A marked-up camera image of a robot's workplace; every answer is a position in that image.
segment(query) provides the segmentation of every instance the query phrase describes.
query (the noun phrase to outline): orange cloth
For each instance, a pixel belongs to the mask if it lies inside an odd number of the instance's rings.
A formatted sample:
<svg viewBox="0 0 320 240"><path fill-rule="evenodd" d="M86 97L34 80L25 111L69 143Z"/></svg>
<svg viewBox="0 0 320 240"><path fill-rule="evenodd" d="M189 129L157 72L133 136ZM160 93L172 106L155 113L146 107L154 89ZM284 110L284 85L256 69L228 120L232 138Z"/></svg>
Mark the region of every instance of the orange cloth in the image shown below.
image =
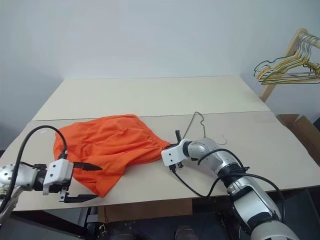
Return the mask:
<svg viewBox="0 0 320 240"><path fill-rule="evenodd" d="M74 169L73 177L92 192L104 197L124 174L126 166L146 164L161 158L169 145L157 137L136 115L118 115L77 122L59 129L67 143L68 160L102 168L98 171ZM55 158L63 149L56 134Z"/></svg>

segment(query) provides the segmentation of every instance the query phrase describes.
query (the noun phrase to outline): wooden rack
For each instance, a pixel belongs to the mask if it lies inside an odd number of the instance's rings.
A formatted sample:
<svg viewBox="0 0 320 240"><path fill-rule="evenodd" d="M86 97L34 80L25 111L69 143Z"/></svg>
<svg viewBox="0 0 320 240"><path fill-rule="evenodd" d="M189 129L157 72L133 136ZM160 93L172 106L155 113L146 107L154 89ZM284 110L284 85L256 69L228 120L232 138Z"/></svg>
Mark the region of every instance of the wooden rack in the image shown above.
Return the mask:
<svg viewBox="0 0 320 240"><path fill-rule="evenodd" d="M289 44L288 48L286 49L285 53L284 53L284 57L289 57L292 56L293 54L295 54L296 50L297 50L297 41L299 40L299 38L301 37L300 34L308 33L307 29L304 28L299 28L294 36L293 39L291 41L291 43ZM312 45L318 49L320 49L320 40L316 41L315 43L312 43ZM276 87L276 84L271 84L271 85L267 85L264 90L262 91L262 93L260 94L260 99L265 102L268 97L271 95L272 91L274 90L274 88Z"/></svg>

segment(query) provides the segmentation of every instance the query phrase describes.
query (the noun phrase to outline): floor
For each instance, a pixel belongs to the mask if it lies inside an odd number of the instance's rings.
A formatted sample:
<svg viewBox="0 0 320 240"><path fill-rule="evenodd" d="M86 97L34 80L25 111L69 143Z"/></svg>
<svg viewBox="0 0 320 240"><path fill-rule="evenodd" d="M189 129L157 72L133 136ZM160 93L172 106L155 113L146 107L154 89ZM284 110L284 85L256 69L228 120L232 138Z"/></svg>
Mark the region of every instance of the floor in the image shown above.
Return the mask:
<svg viewBox="0 0 320 240"><path fill-rule="evenodd" d="M79 208L57 209L48 211L70 222L77 223L80 214ZM315 211L315 206L310 196L303 191L286 200L286 224L301 239L320 239L320 220ZM174 231L178 225L190 225L199 236L200 240L228 240L226 230L221 226L215 213L202 213L194 216L164 217L150 220L113 223L113 233L120 233L135 229L140 233L152 237L153 240L173 240ZM2 240L79 240L76 237L46 230L37 226L9 219L0 231ZM241 240L249 240L241 233Z"/></svg>

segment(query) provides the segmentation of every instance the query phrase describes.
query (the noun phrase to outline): table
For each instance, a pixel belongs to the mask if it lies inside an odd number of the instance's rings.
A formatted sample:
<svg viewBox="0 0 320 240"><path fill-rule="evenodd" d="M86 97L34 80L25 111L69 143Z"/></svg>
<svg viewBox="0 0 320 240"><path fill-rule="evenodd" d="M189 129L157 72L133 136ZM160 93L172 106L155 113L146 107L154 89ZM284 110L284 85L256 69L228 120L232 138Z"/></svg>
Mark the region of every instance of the table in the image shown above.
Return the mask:
<svg viewBox="0 0 320 240"><path fill-rule="evenodd" d="M65 80L7 148L0 164L14 162L25 135L40 125L60 128L102 116L136 113L160 138L174 143L175 130L183 133L194 111L204 114L207 136L223 142L224 135L227 139L224 147L251 167L249 173L272 180L282 190L320 185L320 168L307 150L239 76L119 82ZM187 137L200 139L200 125L194 123ZM25 148L23 161L31 164L54 161L54 139L49 129L37 132ZM198 192L207 193L216 176L205 165L197 166L194 162L184 165L178 170L179 175ZM267 183L259 183L265 191L273 190ZM71 196L91 194L75 180L69 192ZM219 183L212 195L226 195L225 187ZM57 194L42 196L41 192L23 192L15 211L186 199L196 195L159 160L128 167L104 198L66 204L59 203L58 197Z"/></svg>

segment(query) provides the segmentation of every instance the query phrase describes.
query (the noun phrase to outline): white wall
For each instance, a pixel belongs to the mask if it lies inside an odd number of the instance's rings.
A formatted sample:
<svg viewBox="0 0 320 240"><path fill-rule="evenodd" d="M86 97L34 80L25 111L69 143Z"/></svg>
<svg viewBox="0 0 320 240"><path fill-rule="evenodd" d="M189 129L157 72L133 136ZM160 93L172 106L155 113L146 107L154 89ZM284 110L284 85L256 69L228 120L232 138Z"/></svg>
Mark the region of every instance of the white wall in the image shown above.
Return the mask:
<svg viewBox="0 0 320 240"><path fill-rule="evenodd" d="M318 0L0 3L0 148L63 78L241 74L259 93L255 64L280 57L298 28L320 36ZM320 115L319 90L320 85L277 87L267 104L275 113L314 120Z"/></svg>

